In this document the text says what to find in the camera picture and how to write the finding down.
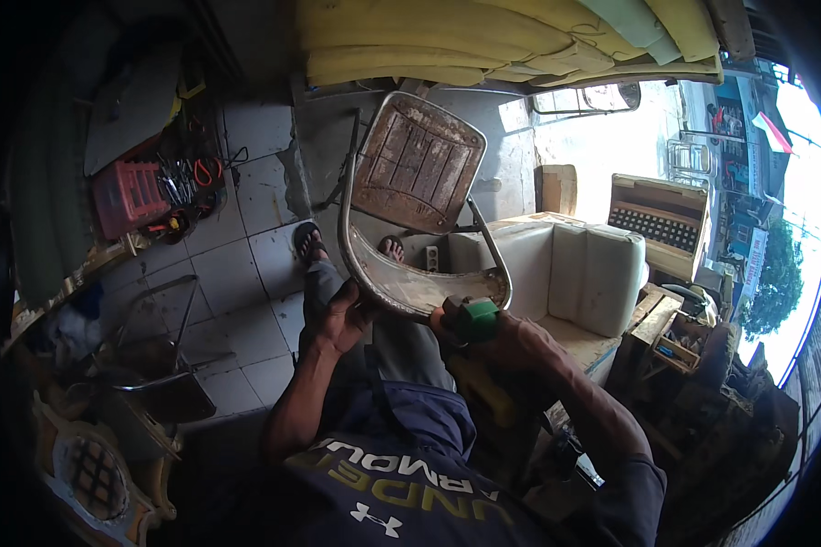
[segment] man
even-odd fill
[[[301,355],[264,424],[267,465],[221,504],[223,543],[653,545],[665,476],[644,433],[544,329],[500,312],[496,340],[471,350],[547,382],[605,478],[560,525],[466,465],[475,430],[433,333],[443,310],[430,327],[380,316],[362,346],[373,310],[356,283],[341,283],[315,225],[295,241],[309,265]],[[379,249],[404,259],[397,238]]]

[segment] hand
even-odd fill
[[[347,279],[329,300],[314,332],[313,344],[339,358],[361,339],[373,319],[373,310],[359,296],[359,285],[354,279]]]
[[[444,308],[436,308],[429,316],[429,328],[438,338],[455,344],[455,336],[441,324]],[[518,319],[510,312],[501,311],[495,331],[495,340],[469,344],[470,356],[505,368],[517,370],[538,369],[544,360],[557,356],[573,359],[540,325],[527,319]]]

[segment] gray pants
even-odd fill
[[[328,260],[314,261],[305,275],[304,321],[300,346],[306,347],[315,325],[343,280]],[[383,380],[422,383],[456,391],[456,382],[441,361],[438,339],[426,325],[394,315],[382,315],[373,324],[373,346],[380,356]],[[360,341],[344,354],[334,369],[331,386],[366,382],[365,350]]]

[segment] sandal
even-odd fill
[[[398,248],[400,248],[402,250],[405,250],[405,244],[402,243],[402,240],[398,239],[398,237],[396,235],[387,235],[387,236],[383,237],[383,239],[380,240],[380,242],[377,244],[377,252],[379,252],[381,255],[386,254],[386,253],[383,252],[383,245],[386,242],[392,242],[393,247],[398,246]]]
[[[307,236],[312,234],[313,232],[319,232],[319,236],[322,236],[322,232],[319,230],[319,226],[317,226],[313,222],[305,222],[301,226],[295,228],[295,234],[292,236],[292,241],[295,243],[295,253],[298,255],[301,260],[303,260],[308,266],[313,262],[310,259],[310,254],[314,250],[323,250],[328,253],[326,246],[320,242],[311,241],[310,245],[307,247],[307,253],[301,253],[301,247],[304,246],[305,240]]]

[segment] tree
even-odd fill
[[[740,323],[745,340],[776,331],[791,312],[797,309],[803,292],[799,265],[803,263],[800,243],[795,242],[790,224],[778,219],[769,225],[764,264],[760,281],[750,307],[742,310]]]

